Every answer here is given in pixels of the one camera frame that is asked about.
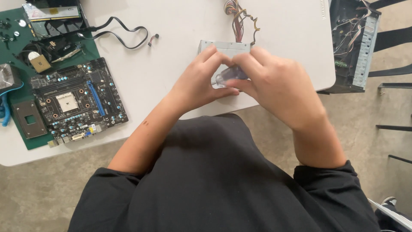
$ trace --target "finger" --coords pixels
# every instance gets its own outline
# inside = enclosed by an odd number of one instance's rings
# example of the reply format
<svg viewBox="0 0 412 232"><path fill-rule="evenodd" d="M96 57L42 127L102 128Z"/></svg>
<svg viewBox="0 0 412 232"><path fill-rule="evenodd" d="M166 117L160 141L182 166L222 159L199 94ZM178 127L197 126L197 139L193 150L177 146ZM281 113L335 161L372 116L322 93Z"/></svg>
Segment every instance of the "finger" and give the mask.
<svg viewBox="0 0 412 232"><path fill-rule="evenodd" d="M239 90L235 88L218 88L218 89L213 89L213 97L215 99L219 99L222 97L228 97L228 96L237 96L239 95Z"/></svg>
<svg viewBox="0 0 412 232"><path fill-rule="evenodd" d="M210 45L209 47L205 48L197 57L194 59L195 62L203 63L208 60L213 54L217 52L217 48L215 45Z"/></svg>
<svg viewBox="0 0 412 232"><path fill-rule="evenodd" d="M254 99L257 98L255 87L253 86L252 81L250 80L239 80L239 79L231 79L226 81L227 87L233 87L245 92L247 95L253 97Z"/></svg>
<svg viewBox="0 0 412 232"><path fill-rule="evenodd" d="M250 54L263 66L267 65L272 59L272 55L261 47L252 48Z"/></svg>
<svg viewBox="0 0 412 232"><path fill-rule="evenodd" d="M263 66L250 53L242 53L233 57L232 61L239 65L252 80L263 72Z"/></svg>
<svg viewBox="0 0 412 232"><path fill-rule="evenodd" d="M226 64L228 67L234 65L232 60L221 52L216 52L204 62L205 67L211 72L211 74L215 73L221 64Z"/></svg>

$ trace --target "black cable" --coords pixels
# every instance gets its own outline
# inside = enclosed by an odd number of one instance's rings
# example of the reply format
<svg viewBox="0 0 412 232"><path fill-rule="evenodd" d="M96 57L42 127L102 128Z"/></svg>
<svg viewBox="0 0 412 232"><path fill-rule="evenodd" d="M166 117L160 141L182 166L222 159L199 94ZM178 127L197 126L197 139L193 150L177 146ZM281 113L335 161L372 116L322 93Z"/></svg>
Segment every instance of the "black cable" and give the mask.
<svg viewBox="0 0 412 232"><path fill-rule="evenodd" d="M81 33L77 33L77 35L78 35L79 37L84 38L84 39L87 39L87 40L95 40L95 39L99 38L100 36L102 36L102 35L104 35L104 34L112 33L112 34L115 35L116 38L122 43L122 45L123 45L125 48L128 48L128 49L135 49L135 48L139 47L140 45L142 45L142 44L146 41L147 37L149 36L149 32L147 31L147 29L146 29L145 27L143 27L143 26L138 26L138 27L136 27L136 28L134 28L134 29L132 29L132 30L129 30L129 29L123 24L123 22L122 22L120 19L118 19L117 17L113 17L113 16L110 17L109 20L108 20L105 24L103 24L103 25L101 25L101 26L98 26L98 27L92 26L92 27L89 28L89 30L90 30L90 31L97 31L97 30L100 30L100 29L102 29L102 28L105 28L105 27L107 27L107 26L112 22L113 19L115 19L116 21L118 21L119 24L120 24L126 31L135 32L135 31L138 31L138 30L140 30L140 29L144 29L144 30L146 31L146 37L145 37L145 38L142 40L142 42L140 42L137 46L135 46L135 47L127 47L127 46L125 45L125 43L123 42L123 40L122 40L116 33L113 33L113 32L111 32L111 31L103 31L103 32L100 32L99 34L97 34L97 35L95 35L95 36L93 36L93 37L91 37L91 38L86 38L86 37L85 37L83 34L81 34Z"/></svg>

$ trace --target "green anti-static mat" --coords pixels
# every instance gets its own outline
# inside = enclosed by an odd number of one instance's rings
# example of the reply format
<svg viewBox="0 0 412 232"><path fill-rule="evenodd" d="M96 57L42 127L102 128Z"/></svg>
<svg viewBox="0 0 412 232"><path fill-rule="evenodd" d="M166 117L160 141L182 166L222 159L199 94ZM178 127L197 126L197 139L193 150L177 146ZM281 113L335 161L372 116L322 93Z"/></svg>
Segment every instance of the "green anti-static mat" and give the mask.
<svg viewBox="0 0 412 232"><path fill-rule="evenodd" d="M21 89L11 91L8 93L9 104L13 105L16 103L24 102L27 100L34 100L34 95L30 90L29 80L31 77L35 76L36 73L34 69L31 69L24 65L22 62L17 60L12 54L18 54L29 42L30 40L35 40L33 35L30 31L30 28L27 26L22 28L19 24L15 21L16 19L24 19L23 17L24 10L23 8L12 9L0 12L0 20L7 21L6 18L9 18L9 22L12 26L9 29L0 29L3 34L7 34L10 37L13 36L15 31L20 33L20 36L17 37L15 41L9 41L9 49L6 48L4 42L0 41L0 64L5 64L11 62L12 65L19 69L20 79L24 82L24 86ZM67 40L71 42L80 41L80 38L77 35L73 35ZM53 67L45 71L52 72L53 70L57 70L60 68L65 68L72 65L84 64L89 60L97 59L100 57L99 52L97 51L96 44L93 40L81 40L83 51L86 55L84 55L81 51L75 54L73 57L68 58L67 60L53 63ZM37 147L41 147L47 145L47 142L53 140L53 136L49 133L47 135L42 135L32 139L26 139L23 135L23 131L21 130L20 125L18 124L18 120L15 115L12 113L13 120L16 124L17 129L20 132L21 138L26 144L27 150L34 149Z"/></svg>

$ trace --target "black motherboard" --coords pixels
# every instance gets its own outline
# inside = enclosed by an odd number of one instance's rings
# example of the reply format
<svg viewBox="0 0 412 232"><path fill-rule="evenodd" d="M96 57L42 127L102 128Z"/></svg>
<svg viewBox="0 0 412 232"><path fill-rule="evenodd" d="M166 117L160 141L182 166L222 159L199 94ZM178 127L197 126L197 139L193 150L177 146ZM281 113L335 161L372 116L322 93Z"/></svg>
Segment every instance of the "black motherboard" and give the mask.
<svg viewBox="0 0 412 232"><path fill-rule="evenodd" d="M128 117L103 57L30 80L55 147L125 123Z"/></svg>

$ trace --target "shoe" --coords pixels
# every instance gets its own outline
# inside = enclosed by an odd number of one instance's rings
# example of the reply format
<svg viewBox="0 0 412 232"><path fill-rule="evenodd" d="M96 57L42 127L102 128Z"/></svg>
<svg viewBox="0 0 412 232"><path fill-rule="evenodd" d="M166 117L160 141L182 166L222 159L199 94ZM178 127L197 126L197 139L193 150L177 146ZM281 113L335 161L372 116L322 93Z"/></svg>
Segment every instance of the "shoe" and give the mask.
<svg viewBox="0 0 412 232"><path fill-rule="evenodd" d="M397 202L397 200L396 200L395 197L389 196L389 197L385 198L384 201L382 201L381 206L382 205L393 205L393 206L395 206L396 202Z"/></svg>

